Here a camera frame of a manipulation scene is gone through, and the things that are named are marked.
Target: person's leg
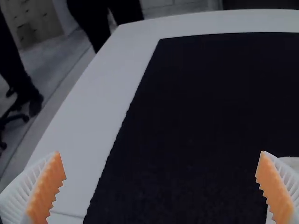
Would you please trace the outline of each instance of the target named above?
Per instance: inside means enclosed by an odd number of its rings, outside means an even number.
[[[0,74],[10,88],[18,94],[15,106],[30,102],[29,113],[37,115],[42,108],[43,97],[32,84],[21,61],[18,48],[13,40],[5,18],[0,9]]]
[[[96,53],[110,36],[108,8],[103,2],[102,0],[67,0],[70,13],[86,32]]]
[[[107,4],[117,25],[144,19],[139,0],[107,0]]]

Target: white table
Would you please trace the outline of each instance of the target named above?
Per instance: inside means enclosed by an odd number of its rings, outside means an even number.
[[[60,151],[67,180],[54,211],[83,218],[125,113],[161,38],[239,32],[299,32],[299,11],[236,10],[122,25],[90,63],[28,164]]]

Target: floor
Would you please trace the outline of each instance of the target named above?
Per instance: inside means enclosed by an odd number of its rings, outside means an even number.
[[[21,52],[25,68],[45,96],[45,102],[41,113],[27,124],[12,122],[6,127],[4,141],[8,147],[0,158],[0,191],[24,169],[60,105],[94,56],[82,30],[75,31],[68,38],[56,38]],[[15,99],[15,96],[5,98],[7,89],[1,80],[1,110],[8,108]]]

